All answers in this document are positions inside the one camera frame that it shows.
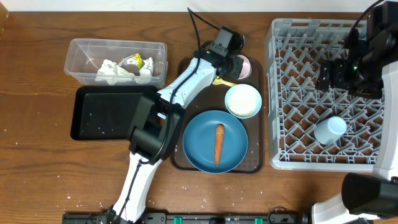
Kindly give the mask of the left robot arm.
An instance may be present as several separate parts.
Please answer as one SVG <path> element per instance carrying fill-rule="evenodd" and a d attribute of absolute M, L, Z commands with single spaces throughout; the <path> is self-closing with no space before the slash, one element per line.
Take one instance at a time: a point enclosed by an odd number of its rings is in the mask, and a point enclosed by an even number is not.
<path fill-rule="evenodd" d="M 140 97 L 127 135 L 129 169 L 118 201 L 108 209 L 107 223 L 138 221 L 155 172 L 179 139 L 186 107 L 216 78 L 239 77 L 243 60 L 238 54 L 244 45 L 242 34 L 223 26 L 214 41 L 198 45 L 189 66 L 175 81 Z"/>

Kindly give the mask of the white paper ball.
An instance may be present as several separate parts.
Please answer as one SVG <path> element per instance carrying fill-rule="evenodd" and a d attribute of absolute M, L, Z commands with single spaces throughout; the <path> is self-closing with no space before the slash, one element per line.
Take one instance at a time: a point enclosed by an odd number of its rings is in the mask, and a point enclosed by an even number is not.
<path fill-rule="evenodd" d="M 138 84 L 146 84 L 149 83 L 152 79 L 154 71 L 154 61 L 152 57 L 144 60 L 144 65 L 139 70 L 139 76 L 136 77 L 136 82 Z"/>

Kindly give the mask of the pink cup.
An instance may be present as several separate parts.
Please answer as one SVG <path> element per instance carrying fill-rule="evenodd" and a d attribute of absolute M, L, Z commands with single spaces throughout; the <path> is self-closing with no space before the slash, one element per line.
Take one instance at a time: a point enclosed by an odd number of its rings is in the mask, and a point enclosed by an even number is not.
<path fill-rule="evenodd" d="M 243 59 L 243 67 L 241 70 L 241 73 L 239 74 L 239 80 L 242 80 L 244 78 L 247 78 L 250 76 L 251 72 L 252 72 L 252 67 L 251 67 L 251 63 L 249 61 L 249 59 L 243 55 L 237 55 L 237 57 Z"/>

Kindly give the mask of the white tissue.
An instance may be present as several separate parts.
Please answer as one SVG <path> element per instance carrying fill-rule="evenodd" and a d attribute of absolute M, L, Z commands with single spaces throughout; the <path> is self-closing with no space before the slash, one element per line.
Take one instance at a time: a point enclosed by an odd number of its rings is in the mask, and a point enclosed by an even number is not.
<path fill-rule="evenodd" d="M 134 77 L 135 74 L 123 69 L 116 62 L 105 59 L 101 68 L 97 71 L 95 81 L 106 81 L 109 85 L 115 85 L 116 83 L 132 81 Z"/>

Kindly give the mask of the light blue cup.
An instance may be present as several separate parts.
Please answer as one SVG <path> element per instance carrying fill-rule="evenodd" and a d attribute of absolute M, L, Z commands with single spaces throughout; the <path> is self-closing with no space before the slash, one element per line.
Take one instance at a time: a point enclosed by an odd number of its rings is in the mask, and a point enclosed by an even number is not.
<path fill-rule="evenodd" d="M 339 140 L 346 131 L 347 124 L 344 119 L 333 116 L 316 125 L 314 136 L 320 144 L 328 145 Z"/>

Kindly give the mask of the orange carrot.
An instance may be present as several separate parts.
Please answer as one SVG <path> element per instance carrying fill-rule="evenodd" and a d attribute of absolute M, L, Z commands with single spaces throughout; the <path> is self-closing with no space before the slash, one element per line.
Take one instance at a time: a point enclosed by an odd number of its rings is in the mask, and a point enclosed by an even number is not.
<path fill-rule="evenodd" d="M 219 166 L 224 141 L 224 126 L 217 125 L 215 134 L 215 166 Z"/>

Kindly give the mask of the green snack wrapper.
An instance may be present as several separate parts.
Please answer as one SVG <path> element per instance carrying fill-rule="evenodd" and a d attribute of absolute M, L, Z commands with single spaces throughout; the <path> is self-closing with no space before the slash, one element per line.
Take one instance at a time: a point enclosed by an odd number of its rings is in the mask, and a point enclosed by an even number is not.
<path fill-rule="evenodd" d="M 144 66 L 144 60 L 140 54 L 132 54 L 118 63 L 118 75 L 140 76 L 140 69 Z"/>

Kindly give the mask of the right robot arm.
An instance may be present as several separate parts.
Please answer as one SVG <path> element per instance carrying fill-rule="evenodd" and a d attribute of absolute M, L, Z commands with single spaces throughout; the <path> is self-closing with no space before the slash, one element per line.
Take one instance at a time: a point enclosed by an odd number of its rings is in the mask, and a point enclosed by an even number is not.
<path fill-rule="evenodd" d="M 346 59 L 326 60 L 315 88 L 384 99 L 381 144 L 372 175 L 350 172 L 341 192 L 312 206 L 310 223 L 372 223 L 397 216 L 397 2 L 376 1 L 361 15 L 366 39 L 353 26 Z"/>

